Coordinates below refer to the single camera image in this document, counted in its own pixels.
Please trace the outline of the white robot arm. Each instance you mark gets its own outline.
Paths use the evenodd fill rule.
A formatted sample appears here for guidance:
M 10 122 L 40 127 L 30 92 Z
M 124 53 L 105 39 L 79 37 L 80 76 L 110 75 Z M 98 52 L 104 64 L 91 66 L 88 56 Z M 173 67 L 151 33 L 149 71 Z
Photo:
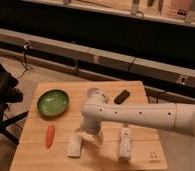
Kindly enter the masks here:
M 195 104 L 110 104 L 104 91 L 90 88 L 81 108 L 79 130 L 97 135 L 103 121 L 174 131 L 193 137 L 191 171 L 195 171 Z

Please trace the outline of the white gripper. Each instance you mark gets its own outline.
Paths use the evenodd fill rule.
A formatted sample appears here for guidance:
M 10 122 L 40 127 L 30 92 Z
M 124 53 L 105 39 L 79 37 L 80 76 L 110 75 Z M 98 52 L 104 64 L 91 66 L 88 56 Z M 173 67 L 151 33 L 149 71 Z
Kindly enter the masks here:
M 80 124 L 80 127 L 77 127 L 75 133 L 87 133 L 93 135 L 93 139 L 99 144 L 103 144 L 103 132 L 100 131 L 101 123 L 100 122 L 91 122 L 83 120 Z

